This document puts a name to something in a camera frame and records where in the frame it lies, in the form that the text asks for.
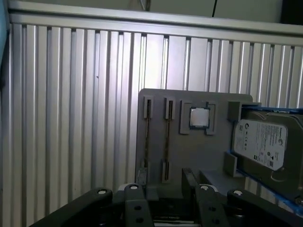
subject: corrugated metal wall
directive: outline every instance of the corrugated metal wall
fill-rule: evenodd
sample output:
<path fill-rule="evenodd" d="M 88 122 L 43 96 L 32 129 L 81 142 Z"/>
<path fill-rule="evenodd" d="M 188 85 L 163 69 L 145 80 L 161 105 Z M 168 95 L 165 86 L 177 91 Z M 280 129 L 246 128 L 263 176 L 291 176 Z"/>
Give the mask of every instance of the corrugated metal wall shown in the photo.
<path fill-rule="evenodd" d="M 93 187 L 132 182 L 144 87 L 303 107 L 301 46 L 26 23 L 11 25 L 3 67 L 4 227 L 29 226 Z"/>

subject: black mount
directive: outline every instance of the black mount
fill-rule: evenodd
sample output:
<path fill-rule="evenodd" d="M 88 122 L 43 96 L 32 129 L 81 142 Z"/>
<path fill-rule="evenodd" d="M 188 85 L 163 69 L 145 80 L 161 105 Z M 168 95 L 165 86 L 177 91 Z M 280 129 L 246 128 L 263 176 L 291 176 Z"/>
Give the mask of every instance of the black mount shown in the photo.
<path fill-rule="evenodd" d="M 147 171 L 139 171 L 137 179 L 115 194 L 105 188 L 91 190 L 31 227 L 154 227 L 172 222 L 203 227 L 303 226 L 302 218 L 246 190 L 221 195 L 209 182 L 200 184 L 189 168 L 182 169 L 183 198 L 159 193 L 157 199 L 149 199 Z"/>

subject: aluminum panel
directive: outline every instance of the aluminum panel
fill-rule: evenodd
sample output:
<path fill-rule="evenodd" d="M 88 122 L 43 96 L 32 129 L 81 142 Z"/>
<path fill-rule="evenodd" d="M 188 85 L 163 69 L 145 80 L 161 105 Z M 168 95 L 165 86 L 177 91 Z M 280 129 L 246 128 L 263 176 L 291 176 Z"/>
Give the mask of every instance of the aluminum panel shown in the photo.
<path fill-rule="evenodd" d="M 144 87 L 303 107 L 297 30 L 50 14 L 11 11 L 1 93 L 4 227 L 27 226 L 92 187 L 133 182 Z M 233 23 L 241 29 L 229 30 Z"/>
<path fill-rule="evenodd" d="M 119 141 L 118 141 L 118 157 L 116 159 L 117 166 L 117 178 L 115 181 L 115 188 L 118 188 L 121 184 L 127 183 L 127 156 L 129 148 L 127 146 L 128 138 L 124 135 L 129 134 L 129 103 L 130 103 L 130 56 L 131 56 L 131 34 L 124 33 L 121 35 L 122 45 L 119 53 L 119 60 L 121 59 L 121 77 L 119 78 L 121 83 L 121 90 L 119 94 L 120 99 L 120 125 L 119 125 Z"/>
<path fill-rule="evenodd" d="M 37 82 L 37 27 L 27 26 L 27 63 L 26 63 L 26 224 L 35 221 L 35 203 L 37 187 L 36 176 L 36 82 Z"/>
<path fill-rule="evenodd" d="M 129 104 L 129 141 L 128 141 L 128 157 L 127 162 L 127 182 L 134 181 L 135 172 L 135 156 L 136 156 L 136 141 L 137 141 L 137 115 L 138 115 L 138 93 L 141 90 L 142 74 L 140 73 L 141 58 L 143 57 L 142 50 L 144 48 L 144 40 L 139 33 L 134 34 L 133 41 L 133 63 L 130 65 L 132 75 L 130 75 L 130 104 Z"/>
<path fill-rule="evenodd" d="M 278 105 L 278 91 L 279 91 L 279 75 L 281 71 L 281 53 L 282 46 L 275 45 L 273 57 L 273 69 L 271 74 L 269 106 L 276 107 Z"/>
<path fill-rule="evenodd" d="M 252 68 L 251 68 L 251 81 L 250 81 L 250 95 L 253 100 L 258 100 L 258 81 L 260 72 L 260 58 L 261 58 L 261 44 L 254 44 Z"/>
<path fill-rule="evenodd" d="M 270 66 L 270 45 L 263 44 L 261 52 L 261 69 L 258 80 L 258 97 L 257 102 L 262 103 L 263 105 L 267 104 L 267 83 L 269 76 L 269 66 Z"/>
<path fill-rule="evenodd" d="M 120 114 L 116 111 L 117 102 L 117 74 L 118 74 L 118 50 L 119 50 L 119 33 L 111 32 L 110 34 L 110 58 L 109 58 L 109 85 L 108 85 L 108 114 L 107 114 L 107 132 L 106 132 L 106 163 L 105 163 L 105 187 L 114 187 L 114 164 L 115 164 L 115 140 L 116 140 L 116 118 Z"/>
<path fill-rule="evenodd" d="M 13 26 L 13 62 L 16 66 L 13 76 L 13 138 L 14 138 L 14 178 L 13 178 L 13 227 L 21 226 L 22 204 L 22 26 Z"/>
<path fill-rule="evenodd" d="M 229 41 L 221 41 L 220 48 L 220 66 L 218 72 L 218 85 L 216 91 L 228 92 L 229 85 L 229 67 L 230 67 L 230 46 Z"/>
<path fill-rule="evenodd" d="M 204 91 L 207 39 L 191 39 L 189 61 L 189 91 Z"/>
<path fill-rule="evenodd" d="M 293 60 L 293 70 L 291 75 L 291 84 L 290 84 L 290 96 L 289 96 L 289 108 L 298 108 L 299 107 L 299 90 L 301 88 L 300 78 L 302 77 L 302 47 L 294 48 L 294 60 Z"/>
<path fill-rule="evenodd" d="M 37 180 L 35 221 L 45 215 L 47 28 L 38 27 L 37 58 Z"/>
<path fill-rule="evenodd" d="M 219 56 L 220 56 L 220 41 L 213 40 L 212 51 L 210 58 L 210 74 L 207 84 L 207 89 L 205 91 L 216 92 L 218 85 L 218 66 L 219 66 Z"/>
<path fill-rule="evenodd" d="M 61 153 L 60 153 L 60 201 L 68 202 L 69 188 L 69 138 L 70 138 L 70 87 L 71 87 L 71 29 L 63 29 L 61 83 Z"/>
<path fill-rule="evenodd" d="M 240 61 L 241 43 L 233 42 L 232 46 L 232 69 L 229 83 L 229 92 L 238 93 L 238 76 L 239 76 L 239 61 Z"/>
<path fill-rule="evenodd" d="M 46 198 L 49 207 L 47 212 L 54 212 L 59 208 L 59 152 L 60 152 L 60 74 L 61 74 L 61 28 L 55 27 L 51 33 L 50 45 L 50 76 L 48 78 L 49 100 L 49 144 L 47 151 L 47 165 L 49 188 Z"/>
<path fill-rule="evenodd" d="M 163 42 L 162 35 L 147 35 L 144 88 L 161 88 Z"/>
<path fill-rule="evenodd" d="M 81 195 L 83 171 L 83 93 L 84 93 L 84 40 L 85 31 L 76 30 L 76 54 L 74 76 L 74 105 L 72 122 L 72 153 L 71 153 L 71 199 Z"/>
<path fill-rule="evenodd" d="M 82 190 L 81 194 L 91 189 L 91 151 L 92 151 L 92 125 L 93 125 L 93 95 L 94 95 L 94 55 L 95 31 L 87 31 L 86 45 L 86 75 L 84 92 L 84 134 L 82 156 Z"/>
<path fill-rule="evenodd" d="M 1 135 L 2 135 L 2 204 L 1 204 L 1 217 L 2 226 L 10 227 L 13 219 L 13 200 L 14 191 L 12 190 L 13 184 L 13 35 L 10 33 L 8 38 L 8 48 L 6 53 L 3 54 L 3 59 L 6 59 L 6 64 L 2 67 L 6 86 L 1 92 Z"/>
<path fill-rule="evenodd" d="M 167 89 L 183 90 L 185 76 L 185 47 L 185 37 L 171 36 L 169 38 Z"/>
<path fill-rule="evenodd" d="M 96 150 L 93 152 L 93 172 L 95 179 L 93 179 L 95 187 L 101 187 L 105 185 L 105 155 L 106 155 L 106 146 L 105 146 L 105 133 L 107 130 L 107 113 L 105 112 L 107 108 L 107 99 L 108 99 L 108 32 L 101 31 L 98 42 L 96 42 L 97 49 L 96 56 L 98 56 L 98 74 L 96 78 L 98 79 L 98 98 L 97 98 L 97 140 L 96 140 Z"/>

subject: screw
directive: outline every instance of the screw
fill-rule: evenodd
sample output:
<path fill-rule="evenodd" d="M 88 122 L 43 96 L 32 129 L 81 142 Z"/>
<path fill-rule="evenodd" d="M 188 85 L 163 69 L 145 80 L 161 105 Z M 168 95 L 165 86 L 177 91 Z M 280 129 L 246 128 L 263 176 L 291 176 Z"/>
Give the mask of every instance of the screw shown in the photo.
<path fill-rule="evenodd" d="M 237 195 L 239 195 L 239 196 L 241 196 L 241 195 L 243 194 L 241 191 L 234 191 L 233 193 L 234 193 L 234 194 L 237 194 Z"/>
<path fill-rule="evenodd" d="M 100 190 L 100 191 L 98 192 L 98 194 L 100 194 L 100 195 L 105 194 L 105 193 L 106 193 L 106 190 Z"/>
<path fill-rule="evenodd" d="M 298 205 L 302 205 L 303 204 L 303 199 L 301 197 L 298 197 L 295 199 L 295 203 Z"/>
<path fill-rule="evenodd" d="M 201 186 L 201 189 L 204 189 L 205 191 L 208 189 L 208 187 L 207 186 L 205 186 L 205 185 L 202 185 Z"/>

